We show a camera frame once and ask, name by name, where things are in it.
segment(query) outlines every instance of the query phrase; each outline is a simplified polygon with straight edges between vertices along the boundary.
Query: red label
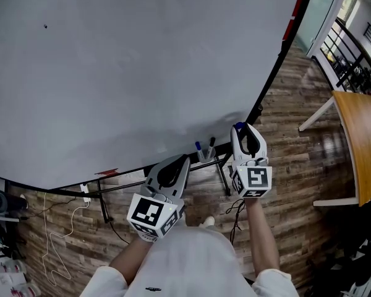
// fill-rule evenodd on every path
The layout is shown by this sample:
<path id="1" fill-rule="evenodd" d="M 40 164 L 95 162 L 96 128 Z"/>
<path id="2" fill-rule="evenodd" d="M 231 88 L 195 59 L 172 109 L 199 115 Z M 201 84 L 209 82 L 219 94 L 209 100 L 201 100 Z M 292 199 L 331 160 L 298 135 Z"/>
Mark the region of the red label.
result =
<path id="1" fill-rule="evenodd" d="M 11 289 L 11 294 L 16 297 L 22 297 L 19 291 L 15 290 L 14 288 Z"/>
<path id="2" fill-rule="evenodd" d="M 33 297 L 36 297 L 36 293 L 34 290 L 32 290 L 30 287 L 28 287 L 27 289 L 32 294 Z"/>
<path id="3" fill-rule="evenodd" d="M 302 0 L 297 0 L 296 6 L 294 7 L 294 10 L 292 12 L 292 17 L 296 17 L 298 14 L 299 7 L 301 6 Z"/>
<path id="4" fill-rule="evenodd" d="M 105 175 L 105 176 L 112 176 L 112 175 L 117 175 L 118 168 L 115 168 L 113 170 L 108 170 L 108 171 L 101 171 L 100 173 L 96 173 L 95 175 Z"/>
<path id="5" fill-rule="evenodd" d="M 294 20 L 290 20 L 289 25 L 287 26 L 286 32 L 284 33 L 282 40 L 287 40 L 287 37 L 289 37 L 292 25 L 294 24 Z"/>

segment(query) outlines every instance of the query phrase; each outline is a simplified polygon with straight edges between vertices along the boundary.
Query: whiteboard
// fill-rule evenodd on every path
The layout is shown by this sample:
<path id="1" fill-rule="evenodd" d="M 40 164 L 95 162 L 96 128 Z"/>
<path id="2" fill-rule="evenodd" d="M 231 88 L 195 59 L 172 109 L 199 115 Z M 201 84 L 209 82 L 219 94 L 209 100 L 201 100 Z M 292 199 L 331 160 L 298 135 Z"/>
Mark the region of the whiteboard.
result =
<path id="1" fill-rule="evenodd" d="M 0 0 L 0 177 L 52 189 L 229 142 L 297 0 Z"/>

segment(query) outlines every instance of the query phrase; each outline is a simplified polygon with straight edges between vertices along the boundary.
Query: shirt sleeve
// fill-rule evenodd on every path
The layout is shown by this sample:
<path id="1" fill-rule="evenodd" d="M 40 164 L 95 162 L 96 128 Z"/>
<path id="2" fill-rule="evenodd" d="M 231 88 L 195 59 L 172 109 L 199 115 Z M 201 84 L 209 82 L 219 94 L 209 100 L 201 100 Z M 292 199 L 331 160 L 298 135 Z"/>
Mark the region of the shirt sleeve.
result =
<path id="1" fill-rule="evenodd" d="M 263 270 L 252 285 L 259 297 L 295 297 L 297 290 L 291 282 L 291 275 L 280 270 Z"/>
<path id="2" fill-rule="evenodd" d="M 123 297 L 127 289 L 128 285 L 118 270 L 101 266 L 93 274 L 80 297 Z"/>

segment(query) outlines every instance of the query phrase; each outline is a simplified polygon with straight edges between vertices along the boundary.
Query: blue marker cap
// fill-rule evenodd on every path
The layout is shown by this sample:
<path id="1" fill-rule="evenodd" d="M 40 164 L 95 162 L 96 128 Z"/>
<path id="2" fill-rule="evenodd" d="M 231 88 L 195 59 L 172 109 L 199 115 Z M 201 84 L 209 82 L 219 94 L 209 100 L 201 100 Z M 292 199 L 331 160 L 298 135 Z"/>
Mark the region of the blue marker cap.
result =
<path id="1" fill-rule="evenodd" d="M 245 122 L 238 122 L 235 124 L 235 129 L 240 130 L 245 126 Z"/>

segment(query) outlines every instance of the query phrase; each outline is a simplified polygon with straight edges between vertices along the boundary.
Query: black logo on shirt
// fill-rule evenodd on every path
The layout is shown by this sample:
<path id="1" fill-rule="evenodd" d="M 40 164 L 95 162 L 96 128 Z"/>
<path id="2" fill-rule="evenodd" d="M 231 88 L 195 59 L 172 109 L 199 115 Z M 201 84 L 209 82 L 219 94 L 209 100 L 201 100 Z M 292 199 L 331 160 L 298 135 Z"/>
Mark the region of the black logo on shirt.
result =
<path id="1" fill-rule="evenodd" d="M 162 289 L 161 288 L 146 287 L 146 290 L 150 290 L 150 291 L 161 291 Z"/>

